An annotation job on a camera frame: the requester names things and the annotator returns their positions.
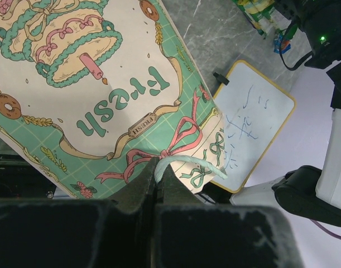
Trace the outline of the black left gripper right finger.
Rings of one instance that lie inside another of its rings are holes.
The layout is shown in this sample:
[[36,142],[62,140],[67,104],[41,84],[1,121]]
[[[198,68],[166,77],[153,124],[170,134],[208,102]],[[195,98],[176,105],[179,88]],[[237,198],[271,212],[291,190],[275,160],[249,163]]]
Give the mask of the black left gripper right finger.
[[304,267],[286,217],[277,209],[205,205],[168,166],[157,179],[155,267]]

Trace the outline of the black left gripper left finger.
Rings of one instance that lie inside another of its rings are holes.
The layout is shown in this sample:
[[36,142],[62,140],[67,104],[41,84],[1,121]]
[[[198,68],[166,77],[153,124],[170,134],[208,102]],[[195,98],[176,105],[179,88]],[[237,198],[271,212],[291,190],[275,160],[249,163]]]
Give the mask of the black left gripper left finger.
[[150,267],[158,163],[106,199],[0,199],[0,267]]

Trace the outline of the blue M&M's packet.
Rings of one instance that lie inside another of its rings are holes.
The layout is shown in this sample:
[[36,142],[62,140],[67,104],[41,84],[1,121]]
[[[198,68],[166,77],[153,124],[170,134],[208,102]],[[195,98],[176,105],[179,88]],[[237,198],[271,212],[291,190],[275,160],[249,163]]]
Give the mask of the blue M&M's packet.
[[284,38],[284,34],[285,34],[284,30],[275,31],[275,37],[273,40],[274,53],[279,54],[281,49],[282,53],[284,54],[291,49],[292,36]]

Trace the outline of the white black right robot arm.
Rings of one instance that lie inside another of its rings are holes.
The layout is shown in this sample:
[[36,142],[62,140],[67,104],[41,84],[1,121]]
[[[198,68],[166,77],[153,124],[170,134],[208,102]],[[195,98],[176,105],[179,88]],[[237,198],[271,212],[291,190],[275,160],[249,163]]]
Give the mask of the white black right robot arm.
[[232,205],[264,205],[341,227],[341,1],[276,1],[276,9],[307,37],[311,50],[298,65],[325,70],[334,89],[329,108],[308,100],[307,129],[330,131],[321,169],[304,165],[266,183],[242,189]]

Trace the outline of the green yellow chips bag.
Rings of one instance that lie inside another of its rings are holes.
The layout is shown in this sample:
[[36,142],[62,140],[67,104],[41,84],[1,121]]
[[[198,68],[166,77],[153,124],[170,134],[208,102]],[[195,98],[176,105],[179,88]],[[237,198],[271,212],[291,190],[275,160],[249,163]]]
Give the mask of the green yellow chips bag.
[[264,38],[276,31],[285,30],[290,24],[275,8],[274,0],[234,0],[233,3]]

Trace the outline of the green white paper bag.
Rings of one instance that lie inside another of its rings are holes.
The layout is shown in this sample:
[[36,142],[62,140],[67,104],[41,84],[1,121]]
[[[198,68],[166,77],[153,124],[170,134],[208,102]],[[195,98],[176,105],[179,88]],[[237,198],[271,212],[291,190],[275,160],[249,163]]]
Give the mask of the green white paper bag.
[[74,198],[151,159],[192,193],[227,177],[222,113],[162,1],[0,1],[0,138]]

